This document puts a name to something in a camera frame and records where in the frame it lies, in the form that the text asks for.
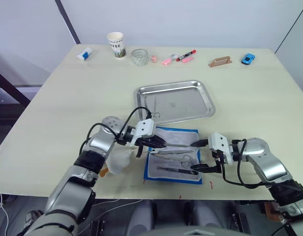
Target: metal tray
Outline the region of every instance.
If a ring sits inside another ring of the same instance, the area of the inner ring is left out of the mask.
[[[137,106],[147,107],[156,124],[169,124],[212,116],[216,108],[206,87],[199,81],[143,86],[135,90]],[[138,119],[146,117],[138,110]]]

